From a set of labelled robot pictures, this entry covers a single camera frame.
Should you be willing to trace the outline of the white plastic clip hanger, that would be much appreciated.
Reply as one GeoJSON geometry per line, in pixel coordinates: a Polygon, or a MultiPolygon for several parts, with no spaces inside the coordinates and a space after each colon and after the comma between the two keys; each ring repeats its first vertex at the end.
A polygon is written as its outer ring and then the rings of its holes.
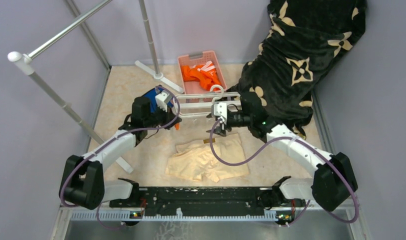
{"type": "Polygon", "coordinates": [[[197,119],[212,116],[212,105],[227,103],[227,108],[241,105],[238,92],[227,92],[221,85],[213,85],[208,93],[181,94],[174,101],[175,112],[182,119],[197,119]]]}

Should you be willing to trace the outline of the cream boxer underwear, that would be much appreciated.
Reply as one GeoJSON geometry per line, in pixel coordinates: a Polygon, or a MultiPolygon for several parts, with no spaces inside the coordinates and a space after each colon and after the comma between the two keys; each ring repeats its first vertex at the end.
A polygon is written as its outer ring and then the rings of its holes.
{"type": "MultiPolygon", "coordinates": [[[[245,158],[239,134],[213,139],[216,154],[225,162],[240,163],[245,158]]],[[[207,178],[220,180],[243,177],[250,173],[248,165],[229,166],[221,163],[212,153],[208,139],[194,140],[176,146],[176,153],[167,160],[165,174],[180,179],[202,182],[207,178]]]]}

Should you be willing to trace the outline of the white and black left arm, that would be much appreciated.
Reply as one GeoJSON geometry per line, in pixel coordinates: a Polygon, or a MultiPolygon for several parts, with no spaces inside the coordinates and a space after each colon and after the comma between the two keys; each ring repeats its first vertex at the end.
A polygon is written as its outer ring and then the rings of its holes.
{"type": "Polygon", "coordinates": [[[166,91],[153,97],[137,97],[114,136],[96,149],[66,160],[59,190],[61,203],[89,210],[114,200],[137,206],[141,200],[141,193],[134,189],[137,183],[124,178],[105,181],[104,173],[121,155],[140,144],[150,130],[169,130],[179,123],[179,114],[173,112],[178,105],[178,99],[166,91]]]}

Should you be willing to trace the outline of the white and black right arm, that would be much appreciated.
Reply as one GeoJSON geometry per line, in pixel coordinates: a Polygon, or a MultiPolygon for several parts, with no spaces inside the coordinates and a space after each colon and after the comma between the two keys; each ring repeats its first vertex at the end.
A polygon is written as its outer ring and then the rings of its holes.
{"type": "Polygon", "coordinates": [[[314,147],[290,130],[278,118],[269,115],[255,93],[240,96],[240,108],[229,109],[230,103],[214,101],[211,116],[216,122],[209,136],[225,136],[232,128],[246,127],[253,137],[263,141],[263,149],[274,147],[295,160],[310,178],[283,177],[273,191],[272,199],[278,206],[286,206],[292,199],[312,200],[328,212],[333,212],[345,200],[352,198],[356,204],[358,189],[350,159],[342,152],[332,154],[314,147]]]}

